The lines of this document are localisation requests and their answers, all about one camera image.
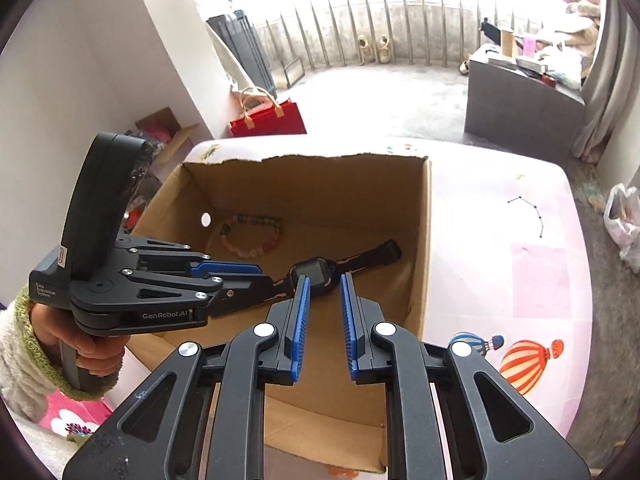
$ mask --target open cardboard box on floor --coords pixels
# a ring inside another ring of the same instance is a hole
[[[203,227],[203,213],[211,223]],[[414,156],[287,155],[262,161],[185,162],[164,183],[135,234],[189,244],[213,260],[230,260],[220,227],[232,214],[282,219],[273,251],[249,260],[274,280],[313,256],[340,259],[389,238],[402,258],[354,275],[356,293],[377,301],[386,320],[422,335],[429,258],[430,162]],[[273,231],[234,224],[233,245],[260,246]],[[149,369],[187,340],[203,346],[230,341],[263,322],[269,304],[210,319],[203,328],[133,336],[129,349]],[[344,468],[383,472],[386,467],[385,390],[350,380],[340,291],[311,301],[305,360],[293,387],[266,387],[267,446]]]

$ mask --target hot air balloon print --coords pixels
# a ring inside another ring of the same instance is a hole
[[[564,342],[556,339],[551,348],[523,339],[511,345],[500,363],[500,373],[521,395],[530,392],[542,377],[549,359],[558,359]]]
[[[497,350],[504,345],[504,338],[501,335],[494,335],[489,341],[485,341],[479,335],[471,332],[458,332],[454,334],[449,344],[455,343],[456,341],[468,343],[469,346],[476,350],[482,357],[484,357],[489,350]]]

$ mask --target beaded bracelet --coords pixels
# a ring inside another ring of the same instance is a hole
[[[231,231],[231,224],[233,222],[239,224],[254,224],[254,225],[270,225],[273,227],[273,236],[262,244],[262,247],[257,249],[251,249],[249,251],[242,250],[229,243],[227,235]],[[220,239],[222,240],[222,246],[230,253],[237,254],[239,258],[257,258],[262,256],[278,246],[280,241],[280,235],[282,234],[282,226],[280,222],[275,218],[269,218],[268,216],[252,216],[252,215],[233,215],[226,223],[222,224],[220,229]]]

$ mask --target blue gripper pad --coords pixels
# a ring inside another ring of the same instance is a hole
[[[300,378],[300,370],[302,370],[302,357],[305,352],[305,335],[306,326],[309,318],[309,304],[311,300],[311,280],[305,278],[302,285],[302,293],[300,294],[300,305],[298,306],[298,316],[293,329],[293,338],[291,340],[291,380],[294,383]]]
[[[344,329],[344,345],[347,350],[347,366],[349,367],[351,380],[355,381],[358,375],[358,341],[346,274],[340,277],[340,291],[342,293],[342,326]]]
[[[212,274],[262,274],[262,269],[257,265],[233,262],[202,262],[191,268],[192,278],[208,278]]]

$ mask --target watch face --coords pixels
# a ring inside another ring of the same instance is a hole
[[[296,274],[304,274],[311,280],[311,286],[324,285],[328,279],[324,272],[324,262],[322,260],[312,260],[296,265]]]

